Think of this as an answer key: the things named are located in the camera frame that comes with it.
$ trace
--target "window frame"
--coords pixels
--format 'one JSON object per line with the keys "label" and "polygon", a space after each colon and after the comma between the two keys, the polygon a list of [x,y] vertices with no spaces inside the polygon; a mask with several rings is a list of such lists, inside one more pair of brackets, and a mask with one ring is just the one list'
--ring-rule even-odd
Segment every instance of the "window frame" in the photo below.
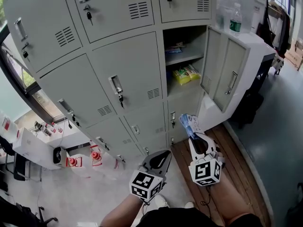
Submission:
{"label": "window frame", "polygon": [[[10,34],[9,27],[6,24],[0,31],[0,44],[4,42],[7,36]],[[7,63],[3,53],[0,53],[0,68],[2,69],[5,77],[8,79],[10,84],[13,86],[15,91],[23,99],[23,101],[45,122],[51,124],[52,122],[58,123],[65,119],[64,114],[56,117],[52,117],[33,97],[33,94],[41,90],[41,87],[35,81],[27,88],[24,88],[19,75],[13,68]]]}

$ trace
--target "white sneaker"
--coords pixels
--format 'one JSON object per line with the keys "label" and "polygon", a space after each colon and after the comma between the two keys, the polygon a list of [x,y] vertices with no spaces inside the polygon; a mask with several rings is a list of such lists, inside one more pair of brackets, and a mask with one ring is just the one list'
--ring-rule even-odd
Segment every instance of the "white sneaker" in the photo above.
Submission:
{"label": "white sneaker", "polygon": [[193,202],[188,202],[187,204],[185,204],[184,208],[185,209],[191,209],[191,208],[194,208],[194,203]]}
{"label": "white sneaker", "polygon": [[166,199],[160,194],[156,195],[155,203],[158,208],[169,207],[168,203],[166,202]]}

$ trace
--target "open locker door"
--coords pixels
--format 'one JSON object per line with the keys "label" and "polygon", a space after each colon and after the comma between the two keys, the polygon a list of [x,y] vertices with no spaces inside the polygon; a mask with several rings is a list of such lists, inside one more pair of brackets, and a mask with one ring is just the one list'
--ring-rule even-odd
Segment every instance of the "open locker door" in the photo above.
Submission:
{"label": "open locker door", "polygon": [[222,113],[236,91],[250,48],[236,37],[207,28],[201,87]]}

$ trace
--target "white floor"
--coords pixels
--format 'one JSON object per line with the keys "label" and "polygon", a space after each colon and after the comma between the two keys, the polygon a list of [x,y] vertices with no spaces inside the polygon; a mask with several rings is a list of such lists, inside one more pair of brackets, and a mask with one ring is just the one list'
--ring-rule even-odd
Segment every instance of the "white floor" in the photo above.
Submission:
{"label": "white floor", "polygon": [[[79,151],[85,152],[85,155],[89,153],[88,148],[76,151],[74,154]],[[11,198],[11,203],[15,201],[30,207],[35,213],[38,202],[39,206],[45,208],[44,219],[59,219],[59,223],[52,222],[49,227],[97,227],[103,217],[129,194],[129,178],[142,160],[143,157],[128,163],[123,179],[116,181],[81,178],[70,168],[43,170],[40,183],[16,181],[12,174],[7,174],[9,193],[14,198]],[[171,207],[184,207],[188,201],[193,201],[174,157],[166,177],[167,184],[161,194],[166,197]],[[152,201],[148,211],[153,209],[156,209],[156,206]],[[142,213],[139,212],[133,226],[139,223],[141,217]]]}

